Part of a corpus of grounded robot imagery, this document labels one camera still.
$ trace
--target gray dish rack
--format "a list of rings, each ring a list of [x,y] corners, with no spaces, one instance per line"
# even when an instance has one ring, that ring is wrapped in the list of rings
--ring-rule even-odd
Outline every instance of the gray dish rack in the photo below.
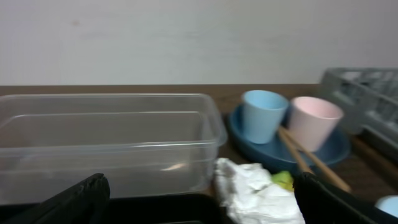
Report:
[[[344,110],[346,131],[376,135],[398,161],[398,68],[330,68],[319,94]]]

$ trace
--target green object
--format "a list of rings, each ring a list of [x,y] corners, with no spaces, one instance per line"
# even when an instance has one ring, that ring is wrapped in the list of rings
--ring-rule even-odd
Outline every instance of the green object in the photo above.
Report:
[[[281,186],[285,190],[293,191],[293,177],[288,171],[281,171],[272,175],[271,180],[273,183]]]

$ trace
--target pink cup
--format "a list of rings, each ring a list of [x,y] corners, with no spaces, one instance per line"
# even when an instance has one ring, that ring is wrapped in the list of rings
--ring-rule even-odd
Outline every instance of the pink cup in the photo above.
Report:
[[[315,97],[296,97],[292,105],[289,131],[310,152],[322,146],[344,115],[338,106]]]

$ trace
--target plate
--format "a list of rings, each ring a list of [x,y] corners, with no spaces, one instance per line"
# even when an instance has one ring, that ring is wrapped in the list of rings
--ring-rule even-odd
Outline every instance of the plate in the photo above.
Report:
[[[296,161],[288,152],[285,144],[276,134],[267,144],[249,142],[242,133],[242,105],[239,105],[228,118],[228,127],[233,141],[238,149],[249,160],[261,163],[271,172],[287,170],[293,175],[300,173]],[[351,146],[346,135],[336,128],[325,141],[323,146],[314,154],[326,165],[333,166],[346,159],[351,152]],[[302,152],[300,155],[314,172],[319,172],[314,163]]]

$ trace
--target white wall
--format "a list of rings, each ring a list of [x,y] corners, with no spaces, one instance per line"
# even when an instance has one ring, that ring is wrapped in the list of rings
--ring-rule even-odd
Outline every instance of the white wall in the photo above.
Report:
[[[397,0],[2,0],[0,85],[316,83],[397,67]]]

